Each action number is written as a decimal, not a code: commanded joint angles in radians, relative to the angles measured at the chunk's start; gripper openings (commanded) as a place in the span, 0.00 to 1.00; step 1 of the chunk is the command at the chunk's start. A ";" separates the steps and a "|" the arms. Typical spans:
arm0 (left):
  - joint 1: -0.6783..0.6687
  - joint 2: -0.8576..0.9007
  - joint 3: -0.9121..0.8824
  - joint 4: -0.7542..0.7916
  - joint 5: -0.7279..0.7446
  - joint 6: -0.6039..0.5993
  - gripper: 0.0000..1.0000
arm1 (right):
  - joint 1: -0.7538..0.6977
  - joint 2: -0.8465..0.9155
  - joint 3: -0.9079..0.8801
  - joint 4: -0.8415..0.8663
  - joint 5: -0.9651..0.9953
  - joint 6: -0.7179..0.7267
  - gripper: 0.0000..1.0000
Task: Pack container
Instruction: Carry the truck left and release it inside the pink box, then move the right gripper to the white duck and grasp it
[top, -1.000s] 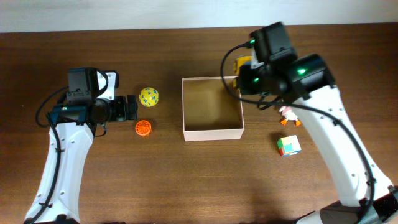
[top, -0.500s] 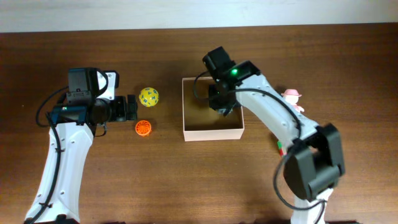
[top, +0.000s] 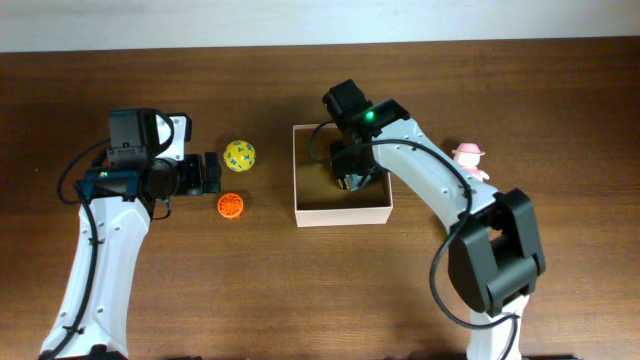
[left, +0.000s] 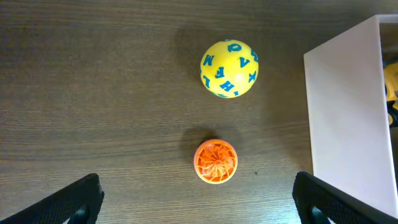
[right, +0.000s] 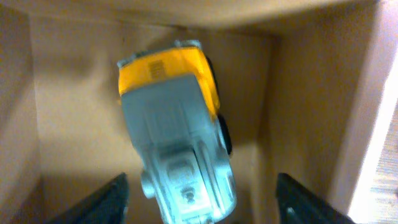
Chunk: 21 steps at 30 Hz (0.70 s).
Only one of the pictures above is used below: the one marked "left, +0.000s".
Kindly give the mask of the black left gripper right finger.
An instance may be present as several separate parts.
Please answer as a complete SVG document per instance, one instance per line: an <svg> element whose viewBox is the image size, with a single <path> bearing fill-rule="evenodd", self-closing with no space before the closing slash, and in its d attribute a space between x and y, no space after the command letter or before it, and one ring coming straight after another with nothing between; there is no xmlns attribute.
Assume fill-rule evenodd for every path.
<svg viewBox="0 0 398 224"><path fill-rule="evenodd" d="M302 223L397 224L397 218L361 202L308 172L297 173L292 196Z"/></svg>

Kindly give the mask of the orange ribbed plastic toy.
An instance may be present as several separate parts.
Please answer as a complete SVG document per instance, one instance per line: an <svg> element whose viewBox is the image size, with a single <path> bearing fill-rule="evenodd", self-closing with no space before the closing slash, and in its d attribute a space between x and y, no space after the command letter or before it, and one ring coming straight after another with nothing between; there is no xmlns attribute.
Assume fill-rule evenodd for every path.
<svg viewBox="0 0 398 224"><path fill-rule="evenodd" d="M193 157L195 172L208 184L223 184L237 170L238 156L234 147L221 139L202 142Z"/></svg>

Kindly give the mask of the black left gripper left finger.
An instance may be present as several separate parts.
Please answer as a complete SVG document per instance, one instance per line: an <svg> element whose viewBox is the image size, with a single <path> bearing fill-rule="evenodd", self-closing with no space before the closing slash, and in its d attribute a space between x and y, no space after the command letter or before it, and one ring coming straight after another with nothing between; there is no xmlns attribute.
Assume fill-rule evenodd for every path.
<svg viewBox="0 0 398 224"><path fill-rule="evenodd" d="M95 224L104 192L98 174L88 174L41 201L4 219L7 223Z"/></svg>

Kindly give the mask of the yellow ball with blue letters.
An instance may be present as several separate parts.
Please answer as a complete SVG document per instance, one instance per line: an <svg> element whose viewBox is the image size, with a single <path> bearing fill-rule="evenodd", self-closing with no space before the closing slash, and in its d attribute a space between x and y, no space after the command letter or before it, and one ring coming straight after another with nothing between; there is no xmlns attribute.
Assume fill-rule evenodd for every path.
<svg viewBox="0 0 398 224"><path fill-rule="evenodd" d="M200 62L204 87L220 98L236 98L251 89L259 74L259 57L239 40L225 39L212 45Z"/></svg>

